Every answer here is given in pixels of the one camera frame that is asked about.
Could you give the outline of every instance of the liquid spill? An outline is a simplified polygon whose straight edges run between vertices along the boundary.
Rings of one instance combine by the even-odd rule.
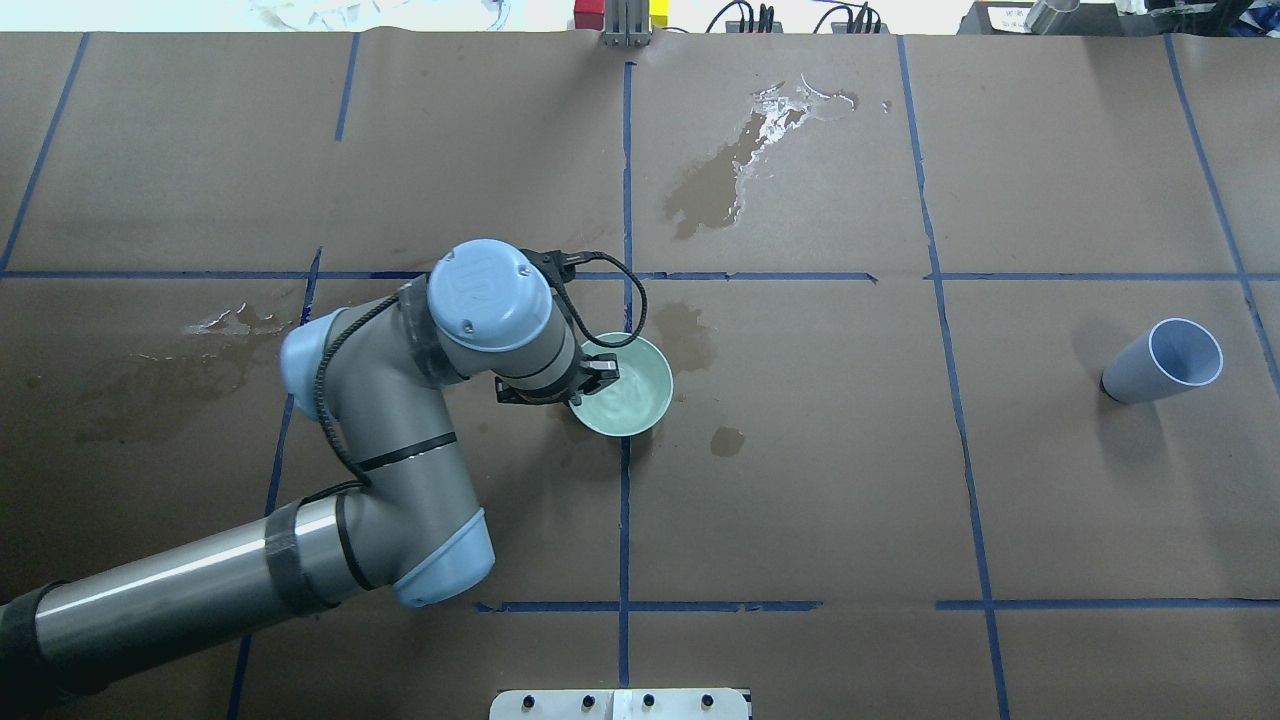
[[[737,138],[724,145],[709,160],[685,170],[667,196],[667,219],[676,220],[676,238],[690,240],[700,228],[732,227],[742,210],[742,183],[755,177],[767,147],[809,118],[833,119],[847,102],[858,109],[858,96],[845,90],[823,92],[800,76],[795,96],[785,95],[785,82],[751,95],[753,105]]]
[[[746,442],[746,436],[742,430],[737,428],[721,427],[712,436],[712,455],[716,457],[732,457],[742,450],[742,445]]]
[[[86,420],[76,441],[150,442],[173,437],[202,406],[239,389],[252,366],[273,363],[289,323],[241,304],[188,325],[172,352],[100,363],[78,402]]]
[[[712,366],[716,346],[710,338],[712,328],[698,322],[701,314],[701,310],[685,302],[668,302],[653,314],[653,324],[662,336],[659,346],[672,373],[691,373]]]

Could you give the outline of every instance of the red object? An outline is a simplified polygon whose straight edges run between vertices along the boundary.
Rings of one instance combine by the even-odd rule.
[[[573,0],[573,27],[604,29],[604,0]]]

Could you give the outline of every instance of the green bowl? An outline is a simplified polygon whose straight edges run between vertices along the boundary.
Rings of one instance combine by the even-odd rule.
[[[604,333],[600,340],[617,342],[627,333]],[[595,395],[584,395],[582,404],[570,406],[584,425],[609,437],[640,434],[658,424],[676,389],[671,365],[655,345],[643,337],[626,347],[600,347],[584,342],[590,355],[614,352],[618,356],[618,379]]]

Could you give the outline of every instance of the black cable wire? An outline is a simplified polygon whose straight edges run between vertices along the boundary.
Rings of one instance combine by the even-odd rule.
[[[755,8],[753,8],[751,4],[748,3],[746,0],[732,0],[732,3],[730,3],[730,4],[724,5],[723,8],[721,8],[721,12],[716,13],[716,17],[712,18],[712,22],[707,23],[707,32],[710,32],[712,29],[714,29],[716,28],[716,20],[721,19],[721,15],[723,15],[724,13],[727,13],[728,9],[732,8],[733,5],[739,6],[739,13],[742,12],[742,8],[746,8],[746,17],[749,19],[741,20],[744,23],[741,27],[744,28],[744,32],[750,32],[746,28],[749,28],[749,27],[751,27],[751,26],[755,24]]]
[[[852,27],[852,24],[854,24],[854,8],[850,6],[850,5],[835,5],[833,8],[831,8],[826,13],[823,13],[822,18],[818,19],[818,24],[813,26],[813,35],[818,35],[818,31],[822,29],[822,23],[827,22],[827,18],[829,18],[832,14],[838,13],[841,10],[844,10],[845,13],[849,13],[849,22],[845,23],[845,27],[846,28]]]
[[[369,475],[360,469],[356,459],[347,452],[346,447],[343,447],[342,441],[338,439],[338,430],[333,425],[333,413],[329,411],[329,404],[325,400],[325,377],[329,373],[329,363],[333,361],[333,356],[337,355],[342,345],[347,342],[347,338],[355,334],[360,328],[365,327],[369,320],[376,318],[379,313],[387,310],[392,305],[396,305],[398,301],[398,295],[385,297],[371,310],[361,315],[355,323],[347,325],[340,333],[338,333],[338,337],[333,338],[333,342],[330,342],[329,346],[325,347],[324,354],[320,355],[320,364],[316,366],[316,382],[315,386],[312,386],[316,398],[316,419],[320,421],[320,429],[324,432],[325,439],[329,441],[329,447],[333,450],[333,454],[338,456],[342,465],[347,468],[347,471],[349,471],[356,479],[338,483],[315,495],[310,495],[302,498],[302,505],[329,497],[330,495],[335,495],[346,489],[367,488],[374,484],[374,482],[369,479]]]
[[[613,255],[609,255],[608,252],[588,252],[588,255],[591,256],[591,259],[588,260],[588,263],[590,263],[591,260],[604,260],[605,263],[609,263],[614,268],[622,270],[622,274],[625,274],[627,279],[636,286],[636,290],[640,291],[640,319],[636,320],[635,328],[631,331],[631,334],[626,337],[626,340],[620,340],[618,342],[609,342],[591,334],[591,331],[586,329],[586,323],[582,322],[582,315],[579,315],[577,307],[575,307],[573,301],[570,300],[568,291],[564,290],[564,283],[559,281],[553,281],[552,284],[556,287],[556,292],[559,293],[561,299],[564,301],[564,309],[568,310],[570,316],[573,318],[573,323],[576,323],[579,329],[582,331],[582,336],[585,336],[586,340],[594,342],[595,345],[599,345],[600,347],[608,347],[612,350],[617,350],[618,347],[626,347],[631,345],[635,341],[635,338],[640,337],[640,331],[644,329],[645,318],[649,316],[649,295],[645,292],[644,284],[640,282],[640,278],[637,278],[636,274],[631,272],[631,268],[627,268],[625,264],[622,264],[621,260],[618,260]]]

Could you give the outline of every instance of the yellow object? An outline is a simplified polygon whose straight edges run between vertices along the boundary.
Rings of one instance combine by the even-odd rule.
[[[667,27],[669,12],[671,0],[649,0],[649,19],[653,27]]]

